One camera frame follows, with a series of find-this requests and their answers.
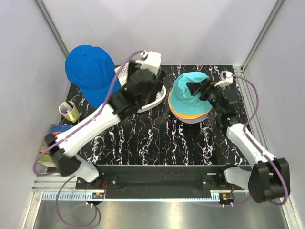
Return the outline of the orange bucket hat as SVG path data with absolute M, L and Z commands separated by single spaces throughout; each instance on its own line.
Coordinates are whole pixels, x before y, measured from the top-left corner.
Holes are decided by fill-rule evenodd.
M 171 106 L 169 106 L 171 112 L 175 115 L 175 116 L 178 116 L 179 118 L 186 118 L 186 119 L 194 119 L 194 118 L 197 118 L 197 117 L 200 117 L 200 116 L 203 116 L 203 115 L 207 115 L 210 110 L 208 110 L 207 112 L 205 113 L 202 113 L 202 114 L 197 114 L 197 115 L 186 115 L 186 114 L 181 114 L 179 112 L 177 112 L 176 110 L 174 110 Z

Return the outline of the teal hat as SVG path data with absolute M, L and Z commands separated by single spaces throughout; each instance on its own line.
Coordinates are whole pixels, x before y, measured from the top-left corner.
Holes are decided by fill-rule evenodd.
M 174 82 L 169 93 L 169 105 L 184 115 L 199 115 L 212 109 L 208 101 L 193 97 L 187 87 L 188 82 L 201 82 L 208 79 L 203 72 L 188 72 L 181 74 Z

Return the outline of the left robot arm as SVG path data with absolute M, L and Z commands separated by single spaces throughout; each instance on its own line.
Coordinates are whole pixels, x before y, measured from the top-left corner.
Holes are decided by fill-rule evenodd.
M 103 183 L 97 167 L 77 155 L 78 151 L 101 132 L 118 124 L 134 113 L 142 113 L 156 107 L 161 100 L 158 94 L 165 89 L 166 73 L 160 69 L 161 62 L 133 61 L 128 64 L 126 83 L 114 92 L 98 110 L 73 128 L 57 136 L 47 134 L 44 138 L 58 173 L 82 178 L 93 189 Z

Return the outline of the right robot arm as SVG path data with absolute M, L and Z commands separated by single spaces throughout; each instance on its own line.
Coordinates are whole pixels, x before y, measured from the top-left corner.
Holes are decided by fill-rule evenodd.
M 216 177 L 218 187 L 229 188 L 232 184 L 248 191 L 257 203 L 282 198 L 285 204 L 290 194 L 289 164 L 284 158 L 276 158 L 268 152 L 247 130 L 236 112 L 234 102 L 224 95 L 220 85 L 210 79 L 199 83 L 187 83 L 191 96 L 208 101 L 217 113 L 217 125 L 222 133 L 245 156 L 251 171 L 228 167 Z

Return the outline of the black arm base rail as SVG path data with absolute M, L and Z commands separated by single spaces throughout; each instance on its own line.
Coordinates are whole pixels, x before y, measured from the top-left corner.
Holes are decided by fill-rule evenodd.
M 98 165 L 100 177 L 88 183 L 76 181 L 76 189 L 98 192 L 106 188 L 106 200 L 126 201 L 204 201 L 211 191 L 240 190 L 224 179 L 225 166 L 119 166 Z

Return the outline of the blue hat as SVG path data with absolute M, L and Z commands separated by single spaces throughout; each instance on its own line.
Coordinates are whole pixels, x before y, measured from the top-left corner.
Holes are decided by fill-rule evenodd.
M 65 72 L 68 80 L 79 87 L 95 109 L 104 102 L 116 75 L 110 55 L 102 48 L 91 45 L 79 45 L 69 53 Z

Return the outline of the pink bucket hat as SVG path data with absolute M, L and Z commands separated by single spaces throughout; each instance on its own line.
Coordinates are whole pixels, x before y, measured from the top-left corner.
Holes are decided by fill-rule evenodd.
M 176 113 L 173 113 L 173 115 L 182 122 L 185 122 L 188 124 L 193 124 L 193 123 L 199 123 L 199 122 L 204 121 L 207 118 L 208 113 L 206 113 L 204 115 L 196 116 L 196 117 L 190 117 L 190 116 L 182 117 Z

